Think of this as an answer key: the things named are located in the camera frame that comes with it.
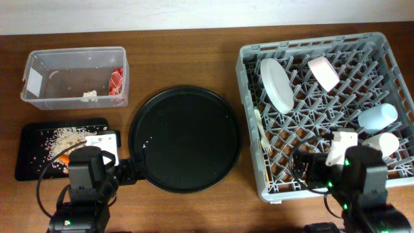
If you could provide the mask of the white paper ball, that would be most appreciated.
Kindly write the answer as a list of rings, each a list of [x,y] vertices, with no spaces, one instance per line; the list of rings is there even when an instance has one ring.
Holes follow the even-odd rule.
[[[98,101],[98,95],[95,90],[83,93],[82,102],[97,102],[97,101]]]

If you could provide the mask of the orange carrot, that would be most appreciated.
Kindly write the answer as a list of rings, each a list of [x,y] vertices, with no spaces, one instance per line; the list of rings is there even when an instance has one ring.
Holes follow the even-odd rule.
[[[61,156],[58,157],[58,159],[59,159],[60,162],[66,164],[66,165],[68,165],[69,161],[70,161],[70,159],[67,155],[61,155]]]

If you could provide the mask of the food scraps pile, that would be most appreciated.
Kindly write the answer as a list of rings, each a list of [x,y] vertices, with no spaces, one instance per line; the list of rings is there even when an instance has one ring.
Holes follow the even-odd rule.
[[[73,146],[82,141],[86,141],[85,137],[89,135],[95,135],[101,130],[98,126],[91,127],[67,127],[67,128],[56,128],[56,129],[46,129],[41,130],[39,133],[36,133],[39,139],[39,155],[33,156],[31,164],[34,165],[36,162],[38,165],[34,168],[34,171],[37,175],[40,175],[41,172],[45,169],[46,165],[49,163],[54,156],[56,156],[61,151]],[[65,152],[63,155],[69,156],[73,149]],[[51,167],[47,170],[45,174],[46,177],[65,177],[69,173],[68,165],[62,163],[57,158],[53,161]]]

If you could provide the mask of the red snack wrapper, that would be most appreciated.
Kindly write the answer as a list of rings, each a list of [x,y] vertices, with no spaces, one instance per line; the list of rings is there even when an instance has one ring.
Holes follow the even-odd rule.
[[[109,96],[115,96],[121,93],[123,80],[123,68],[114,69],[109,79]]]

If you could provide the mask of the white plastic fork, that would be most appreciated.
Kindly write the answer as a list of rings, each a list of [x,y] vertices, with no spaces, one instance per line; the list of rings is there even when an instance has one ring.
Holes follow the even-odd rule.
[[[261,114],[259,112],[259,109],[255,108],[254,109],[254,114],[255,114],[255,118],[256,118],[257,128],[258,128],[259,133],[261,135],[261,147],[263,148],[265,153],[271,153],[272,148],[271,148],[271,145],[269,143],[269,140],[267,139],[267,137],[265,135],[265,131],[264,131],[264,128],[263,128],[263,123],[262,123],[262,120],[261,120]]]

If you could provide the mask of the round black serving tray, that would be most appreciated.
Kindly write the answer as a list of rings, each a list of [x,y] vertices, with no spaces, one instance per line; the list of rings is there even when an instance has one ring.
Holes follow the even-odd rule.
[[[214,92],[174,87],[134,115],[128,147],[136,179],[173,193],[208,189],[235,166],[242,147],[238,117]]]

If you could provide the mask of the grey dishwasher rack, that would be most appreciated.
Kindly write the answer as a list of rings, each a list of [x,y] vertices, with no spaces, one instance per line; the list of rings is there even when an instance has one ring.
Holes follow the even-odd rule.
[[[325,91],[312,74],[308,61],[323,56],[337,72],[340,82]],[[261,78],[261,60],[275,59],[284,68],[294,93],[294,107],[282,114],[271,103]],[[351,128],[359,140],[368,135],[358,115],[380,104],[398,112],[385,132],[396,135],[399,148],[386,157],[387,187],[413,184],[413,99],[382,33],[350,34],[246,45],[235,67],[241,102],[245,109],[250,153],[259,198],[266,203],[310,198],[293,180],[288,158],[300,141],[334,128]],[[259,109],[265,135],[272,148],[265,153],[254,109]],[[265,171],[271,188],[267,188]]]

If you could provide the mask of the cream plastic cup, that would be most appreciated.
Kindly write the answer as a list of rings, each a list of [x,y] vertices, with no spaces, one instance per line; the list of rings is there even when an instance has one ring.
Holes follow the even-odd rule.
[[[385,158],[398,150],[400,142],[397,136],[392,133],[381,133],[364,140],[362,145],[381,151],[382,157]]]

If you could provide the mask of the grey plate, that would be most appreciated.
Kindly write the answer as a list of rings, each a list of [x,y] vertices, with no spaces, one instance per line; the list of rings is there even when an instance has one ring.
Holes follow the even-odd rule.
[[[260,71],[270,101],[280,113],[287,114],[294,107],[294,93],[284,68],[275,59],[265,58]]]

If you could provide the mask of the pink bowl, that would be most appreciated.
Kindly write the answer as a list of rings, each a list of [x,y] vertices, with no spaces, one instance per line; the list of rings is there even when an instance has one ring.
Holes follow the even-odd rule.
[[[340,78],[327,58],[320,56],[308,61],[308,66],[322,88],[329,92],[339,82]]]

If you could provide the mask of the black rectangular tray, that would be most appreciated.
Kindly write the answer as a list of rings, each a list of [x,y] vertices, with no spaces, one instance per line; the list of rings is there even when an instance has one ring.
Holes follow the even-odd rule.
[[[40,175],[34,171],[36,162],[31,164],[33,156],[39,155],[39,139],[36,133],[46,129],[67,128],[67,127],[91,127],[98,126],[100,131],[107,129],[109,124],[104,118],[90,118],[82,120],[70,120],[61,122],[45,122],[28,124],[21,131],[19,151],[17,154],[17,163],[14,177],[17,181],[35,181]]]

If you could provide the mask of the clear plastic waste bin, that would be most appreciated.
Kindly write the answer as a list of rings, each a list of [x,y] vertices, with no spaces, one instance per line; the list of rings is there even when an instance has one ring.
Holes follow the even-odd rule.
[[[114,69],[123,68],[122,91],[109,96]],[[21,99],[40,110],[125,107],[129,100],[129,64],[123,47],[35,50],[28,56]],[[95,90],[97,102],[82,102]]]

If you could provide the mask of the wooden chopstick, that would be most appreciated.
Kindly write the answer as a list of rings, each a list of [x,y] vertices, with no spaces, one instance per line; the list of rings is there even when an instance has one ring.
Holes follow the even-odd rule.
[[[267,182],[267,188],[270,189],[271,185],[270,185],[270,179],[268,177],[268,172],[265,171],[265,178],[266,178],[266,182]]]

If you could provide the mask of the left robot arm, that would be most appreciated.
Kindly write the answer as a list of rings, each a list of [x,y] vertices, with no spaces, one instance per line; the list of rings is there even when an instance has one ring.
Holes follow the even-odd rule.
[[[101,131],[71,147],[70,184],[56,201],[48,232],[103,232],[120,186],[146,178],[142,162],[119,159],[120,132]]]

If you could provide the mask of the blue plastic cup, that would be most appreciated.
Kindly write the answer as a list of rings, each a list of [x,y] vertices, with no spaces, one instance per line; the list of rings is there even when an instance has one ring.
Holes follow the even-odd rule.
[[[398,118],[397,109],[391,104],[380,104],[358,115],[358,124],[368,134],[375,134]]]

